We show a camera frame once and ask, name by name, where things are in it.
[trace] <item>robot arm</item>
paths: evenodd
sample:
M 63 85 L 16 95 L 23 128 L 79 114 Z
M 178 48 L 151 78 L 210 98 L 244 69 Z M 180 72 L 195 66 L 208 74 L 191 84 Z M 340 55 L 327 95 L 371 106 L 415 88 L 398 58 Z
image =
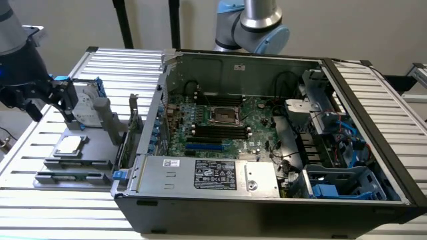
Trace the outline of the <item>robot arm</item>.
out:
M 222 0 L 218 7 L 215 51 L 240 49 L 279 54 L 290 39 L 276 0 Z
M 11 109 L 25 111 L 32 120 L 39 122 L 43 114 L 32 99 L 40 99 L 71 122 L 79 101 L 73 82 L 69 79 L 52 79 L 36 45 L 8 0 L 0 0 L 0 102 Z

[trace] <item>power supply label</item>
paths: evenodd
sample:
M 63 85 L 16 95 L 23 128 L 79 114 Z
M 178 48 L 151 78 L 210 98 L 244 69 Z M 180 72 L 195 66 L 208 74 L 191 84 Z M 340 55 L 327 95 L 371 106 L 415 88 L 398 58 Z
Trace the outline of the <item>power supply label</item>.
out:
M 234 161 L 195 161 L 194 187 L 202 190 L 238 190 Z

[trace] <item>white wall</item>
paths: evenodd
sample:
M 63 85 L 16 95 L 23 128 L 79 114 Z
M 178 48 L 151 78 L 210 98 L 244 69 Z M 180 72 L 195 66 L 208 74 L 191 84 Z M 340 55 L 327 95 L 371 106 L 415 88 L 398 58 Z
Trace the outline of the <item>white wall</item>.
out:
M 183 47 L 215 44 L 218 0 L 182 0 Z M 426 0 L 276 0 L 291 38 L 283 55 L 371 60 L 387 74 L 427 63 Z
M 48 72 L 68 75 L 90 46 L 123 48 L 111 0 L 12 0 L 23 25 L 45 27 L 39 52 Z
M 387 74 L 427 63 L 427 0 L 276 0 L 291 38 L 283 55 L 371 60 Z M 182 47 L 211 50 L 219 0 L 182 0 Z M 171 48 L 168 0 L 126 0 L 135 46 Z M 88 46 L 123 48 L 112 0 L 12 0 L 23 24 L 41 25 L 40 49 L 67 74 Z

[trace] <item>green circuit board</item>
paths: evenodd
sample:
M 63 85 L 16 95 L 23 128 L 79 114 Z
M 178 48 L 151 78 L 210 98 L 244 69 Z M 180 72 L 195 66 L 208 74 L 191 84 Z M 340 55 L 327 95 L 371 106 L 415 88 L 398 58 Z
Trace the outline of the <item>green circuit board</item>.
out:
M 222 107 L 196 105 L 192 99 L 182 95 L 172 95 L 170 104 L 178 108 L 174 113 L 170 112 L 168 121 L 171 126 L 171 143 L 168 147 L 168 156 L 191 157 L 186 155 L 187 138 L 192 137 L 192 124 L 200 126 L 230 126 L 238 127 L 235 123 L 215 122 L 212 112 L 216 108 L 235 109 L 238 114 L 239 127 L 250 127 L 252 136 L 246 139 L 223 139 L 223 150 L 196 150 L 196 158 L 215 159 L 244 159 L 255 158 L 258 149 L 260 150 L 259 161 L 271 162 L 270 153 L 266 150 L 266 142 L 274 146 L 278 142 L 276 128 L 272 124 L 272 108 L 267 106 L 268 99 L 248 97 L 239 107 Z

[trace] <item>slotted metal table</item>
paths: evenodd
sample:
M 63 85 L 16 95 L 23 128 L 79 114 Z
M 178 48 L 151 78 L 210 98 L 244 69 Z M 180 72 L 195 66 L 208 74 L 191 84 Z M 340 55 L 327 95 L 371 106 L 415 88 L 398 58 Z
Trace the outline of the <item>slotted metal table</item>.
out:
M 122 120 L 130 119 L 128 97 L 131 93 L 139 94 L 139 112 L 144 120 L 162 74 L 158 71 L 162 55 L 162 51 L 100 48 L 84 54 L 69 76 L 88 80 L 96 77 L 103 79 L 112 111 Z M 336 66 L 427 194 L 426 124 L 419 123 L 407 103 L 370 69 L 344 63 Z M 0 238 L 206 239 L 200 236 L 142 236 L 134 232 L 110 192 L 37 190 L 33 187 L 44 158 L 49 156 L 67 128 L 61 115 L 52 107 L 44 107 L 43 113 L 43 121 L 29 125 L 0 163 Z M 360 239 L 424 240 L 427 216 L 404 225 L 383 225 Z

